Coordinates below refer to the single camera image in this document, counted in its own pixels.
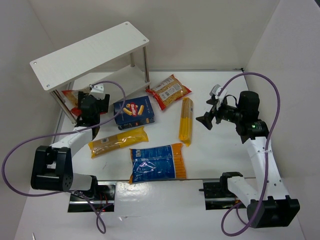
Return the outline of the red fusilli pasta bag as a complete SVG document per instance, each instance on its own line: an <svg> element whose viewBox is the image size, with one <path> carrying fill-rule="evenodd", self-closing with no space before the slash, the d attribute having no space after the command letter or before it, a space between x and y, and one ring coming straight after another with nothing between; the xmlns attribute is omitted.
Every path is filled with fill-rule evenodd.
<svg viewBox="0 0 320 240"><path fill-rule="evenodd" d="M86 87L80 90L63 90L62 93L71 104L71 113L76 117L84 114L91 114L99 111L97 100L90 94L91 88Z"/></svg>

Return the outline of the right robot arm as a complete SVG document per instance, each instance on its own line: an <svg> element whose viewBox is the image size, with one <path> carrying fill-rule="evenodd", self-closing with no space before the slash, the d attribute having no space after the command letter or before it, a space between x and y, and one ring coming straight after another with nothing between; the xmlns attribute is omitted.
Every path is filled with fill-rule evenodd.
<svg viewBox="0 0 320 240"><path fill-rule="evenodd" d="M284 186L267 139L267 124L259 119L259 95L242 91L235 106L228 105L227 91L212 90L207 104L212 106L196 120L208 130L212 121L235 124L235 130L245 145L253 166L258 189L255 190L239 172L224 172L219 179L220 192L236 196L246 208L252 228L287 227L300 210L297 199L291 198Z"/></svg>

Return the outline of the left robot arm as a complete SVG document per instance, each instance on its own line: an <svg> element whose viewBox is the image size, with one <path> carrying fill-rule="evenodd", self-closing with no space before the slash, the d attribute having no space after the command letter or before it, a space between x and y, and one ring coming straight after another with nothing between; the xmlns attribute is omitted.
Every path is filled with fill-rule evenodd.
<svg viewBox="0 0 320 240"><path fill-rule="evenodd" d="M98 135L101 113L109 109L110 95L99 99L92 93L78 94L80 115L69 134L50 146L39 146L35 151L30 184L33 189L67 192L74 183L73 156Z"/></svg>

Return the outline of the red macaroni bag near shelf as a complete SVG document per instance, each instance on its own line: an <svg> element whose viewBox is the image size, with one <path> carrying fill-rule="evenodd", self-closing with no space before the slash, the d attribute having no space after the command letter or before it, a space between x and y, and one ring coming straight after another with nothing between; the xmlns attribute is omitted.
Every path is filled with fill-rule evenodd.
<svg viewBox="0 0 320 240"><path fill-rule="evenodd" d="M174 101L177 101L192 92L188 87L183 85L174 74L170 75L153 88L148 88L145 91L153 96L162 111Z"/></svg>

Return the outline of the blue Barilla pasta box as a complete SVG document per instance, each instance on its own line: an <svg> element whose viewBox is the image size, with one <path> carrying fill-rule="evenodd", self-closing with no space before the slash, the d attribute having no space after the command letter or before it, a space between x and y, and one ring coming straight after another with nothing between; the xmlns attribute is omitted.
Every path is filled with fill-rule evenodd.
<svg viewBox="0 0 320 240"><path fill-rule="evenodd" d="M118 101L113 104L114 120L119 130L131 129L155 122L153 111L148 96L141 96L126 101Z"/></svg>

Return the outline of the white two-tier shelf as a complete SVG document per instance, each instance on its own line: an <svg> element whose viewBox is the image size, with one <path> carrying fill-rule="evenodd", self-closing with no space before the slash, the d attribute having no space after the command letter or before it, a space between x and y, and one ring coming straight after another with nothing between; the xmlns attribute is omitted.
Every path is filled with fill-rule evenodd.
<svg viewBox="0 0 320 240"><path fill-rule="evenodd" d="M64 103L59 89L75 80L81 80L84 86L103 80L113 81L121 85L127 96L149 87L148 44L148 38L126 21L29 64L42 88L52 94L75 124L76 118ZM112 73L96 71L96 68L123 57L130 58L129 65Z"/></svg>

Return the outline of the blue and orange pasta bag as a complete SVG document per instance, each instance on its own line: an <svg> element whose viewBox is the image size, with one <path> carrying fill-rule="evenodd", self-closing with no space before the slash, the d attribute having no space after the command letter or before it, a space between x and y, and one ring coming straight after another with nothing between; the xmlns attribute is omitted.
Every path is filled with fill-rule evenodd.
<svg viewBox="0 0 320 240"><path fill-rule="evenodd" d="M187 172L182 155L182 143L130 149L132 173L130 184L185 180Z"/></svg>

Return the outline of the yellow spaghetti pack right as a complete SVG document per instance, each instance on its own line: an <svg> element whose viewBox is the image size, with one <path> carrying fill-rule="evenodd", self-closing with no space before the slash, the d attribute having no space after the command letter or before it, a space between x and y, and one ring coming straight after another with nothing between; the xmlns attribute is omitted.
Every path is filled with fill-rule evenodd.
<svg viewBox="0 0 320 240"><path fill-rule="evenodd" d="M178 138L187 147L192 142L194 103L189 97L182 100Z"/></svg>

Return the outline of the yellow spaghetti pack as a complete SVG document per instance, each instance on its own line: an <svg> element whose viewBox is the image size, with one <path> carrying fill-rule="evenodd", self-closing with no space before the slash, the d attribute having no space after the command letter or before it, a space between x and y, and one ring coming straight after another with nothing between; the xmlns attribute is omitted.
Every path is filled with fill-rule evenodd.
<svg viewBox="0 0 320 240"><path fill-rule="evenodd" d="M148 135L144 127L141 126L136 129L91 141L88 146L91 150L91 158L94 159L111 151L148 141Z"/></svg>
<svg viewBox="0 0 320 240"><path fill-rule="evenodd" d="M189 97L182 100L178 138L187 147L192 142L194 103Z"/></svg>

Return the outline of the yellow spaghetti pack left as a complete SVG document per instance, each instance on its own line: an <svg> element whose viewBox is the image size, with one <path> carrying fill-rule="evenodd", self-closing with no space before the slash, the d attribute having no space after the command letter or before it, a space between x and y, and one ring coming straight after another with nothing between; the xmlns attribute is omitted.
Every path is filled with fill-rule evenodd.
<svg viewBox="0 0 320 240"><path fill-rule="evenodd" d="M91 141L88 146L91 150L91 158L94 159L111 151L148 141L148 135L144 127L141 126L136 129Z"/></svg>

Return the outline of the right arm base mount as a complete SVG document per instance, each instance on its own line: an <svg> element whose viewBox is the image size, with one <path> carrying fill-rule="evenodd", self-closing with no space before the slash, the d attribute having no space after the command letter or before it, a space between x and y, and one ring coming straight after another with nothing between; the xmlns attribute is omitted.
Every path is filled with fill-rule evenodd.
<svg viewBox="0 0 320 240"><path fill-rule="evenodd" d="M204 179L202 187L198 190L204 196L205 209L228 210L240 202L233 193L223 190L219 179Z"/></svg>

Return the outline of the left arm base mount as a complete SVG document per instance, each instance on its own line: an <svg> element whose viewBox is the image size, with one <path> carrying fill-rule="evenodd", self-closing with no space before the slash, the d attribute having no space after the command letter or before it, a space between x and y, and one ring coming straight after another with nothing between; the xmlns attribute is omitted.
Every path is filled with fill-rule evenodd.
<svg viewBox="0 0 320 240"><path fill-rule="evenodd" d="M87 192L84 192L83 194L86 195L97 211L114 212L116 195L115 181L98 181L98 190L95 195L90 195ZM71 194L67 212L88 213L93 212L93 210L83 197Z"/></svg>

